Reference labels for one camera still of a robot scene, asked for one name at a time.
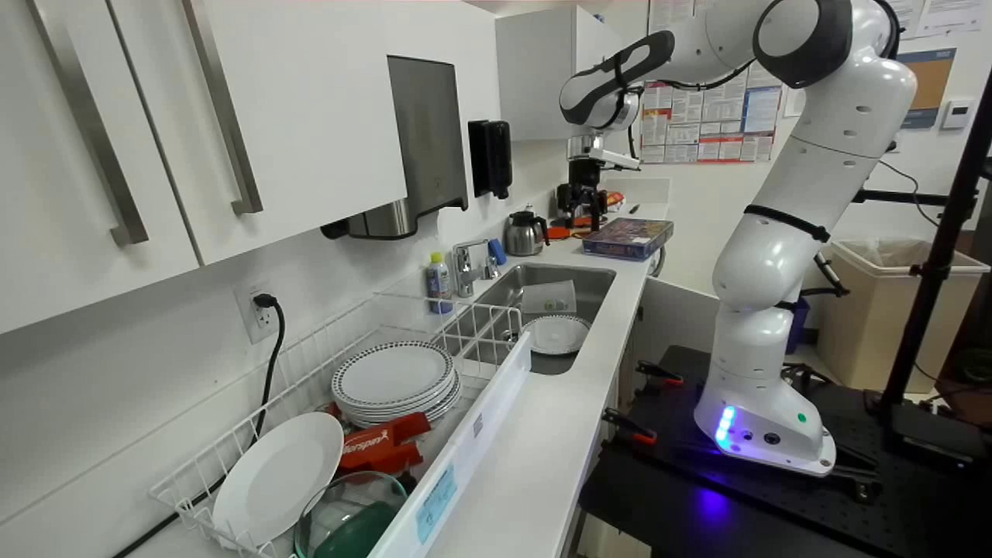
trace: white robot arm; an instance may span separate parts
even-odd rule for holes
[[[914,74],[883,60],[896,25],[883,0],[705,0],[560,89],[587,146],[636,119],[649,82],[706,85],[752,60],[805,89],[805,111],[722,248],[710,380],[696,426],[734,458],[823,477],[837,446],[819,411],[781,380],[789,305],[843,209],[900,131]]]

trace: black table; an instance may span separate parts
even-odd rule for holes
[[[992,556],[988,475],[951,475],[883,446],[865,396],[814,387],[837,444],[877,462],[883,493],[859,504],[835,483],[749,462],[696,458],[696,387],[706,355],[674,349],[661,369],[683,391],[641,391],[632,419],[657,428],[656,451],[609,444],[584,487],[584,509],[657,556]]]

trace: sink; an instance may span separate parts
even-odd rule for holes
[[[615,275],[618,272],[612,272],[612,270],[518,265],[518,266],[507,270],[507,275],[501,275],[478,301],[521,307],[521,292],[526,292],[526,287],[571,279],[576,287],[576,318],[587,320],[591,328],[595,313],[615,287]],[[576,355],[573,357],[531,355],[534,372],[541,372],[541,377],[560,377],[573,365],[573,360],[576,360]]]

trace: white cabinet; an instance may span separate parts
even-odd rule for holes
[[[383,0],[113,7],[204,265],[408,195]]]
[[[567,141],[566,82],[621,50],[591,13],[566,7],[497,18],[501,99],[516,141]]]
[[[0,74],[0,336],[199,266],[102,0],[0,0]]]

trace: dish rack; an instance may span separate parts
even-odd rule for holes
[[[417,441],[426,456],[426,462],[413,468],[418,483],[372,553],[383,558],[426,556],[531,372],[531,336],[521,328],[521,313],[516,307],[463,305],[454,313],[436,318],[427,312],[426,298],[376,294],[356,305],[287,349],[272,380],[275,396],[171,472],[152,487],[152,498],[208,532],[237,556],[292,556],[289,535],[259,549],[244,549],[213,532],[211,514],[216,489],[259,441],[259,416],[265,416],[265,431],[272,431],[301,414],[327,411],[331,402],[334,377],[353,363],[356,355],[386,341],[435,346],[458,372],[454,411]]]

